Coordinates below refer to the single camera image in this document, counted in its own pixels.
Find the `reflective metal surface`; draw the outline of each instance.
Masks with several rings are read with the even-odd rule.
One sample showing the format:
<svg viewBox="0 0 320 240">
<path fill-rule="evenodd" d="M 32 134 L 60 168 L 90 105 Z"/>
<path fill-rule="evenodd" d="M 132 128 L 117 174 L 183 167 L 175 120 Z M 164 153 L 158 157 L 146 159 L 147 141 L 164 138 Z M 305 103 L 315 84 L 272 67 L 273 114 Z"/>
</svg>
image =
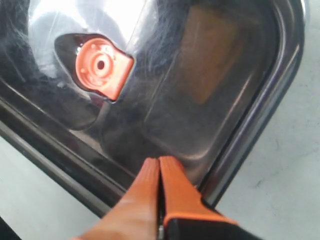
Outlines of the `reflective metal surface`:
<svg viewBox="0 0 320 240">
<path fill-rule="evenodd" d="M 293 79 L 304 35 L 301 3 L 276 0 L 5 0 L 0 12 L 3 121 L 109 205 L 160 155 L 213 203 L 213 182 L 232 174 L 211 173 L 240 164 L 221 156 L 270 84 Z M 135 61 L 116 102 L 75 73 L 95 37 Z"/>
</svg>

